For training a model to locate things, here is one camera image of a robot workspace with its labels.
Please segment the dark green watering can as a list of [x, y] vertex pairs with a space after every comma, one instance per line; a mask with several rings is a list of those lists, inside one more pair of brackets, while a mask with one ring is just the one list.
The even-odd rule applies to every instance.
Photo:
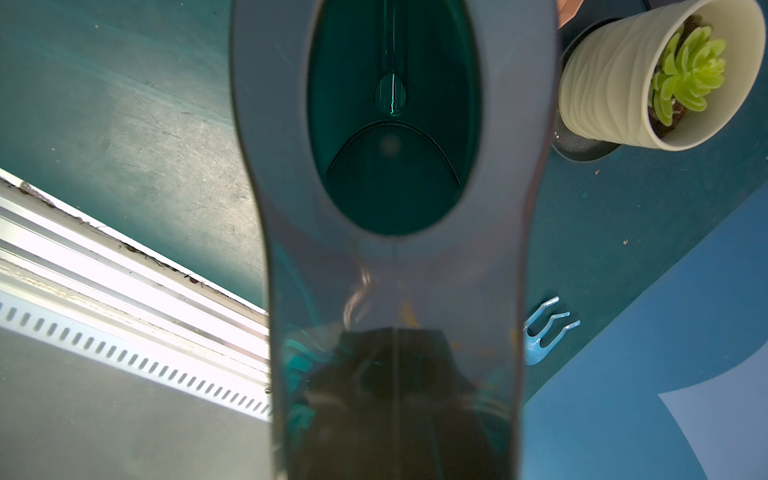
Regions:
[[278, 479], [514, 479], [552, 1], [237, 1]]

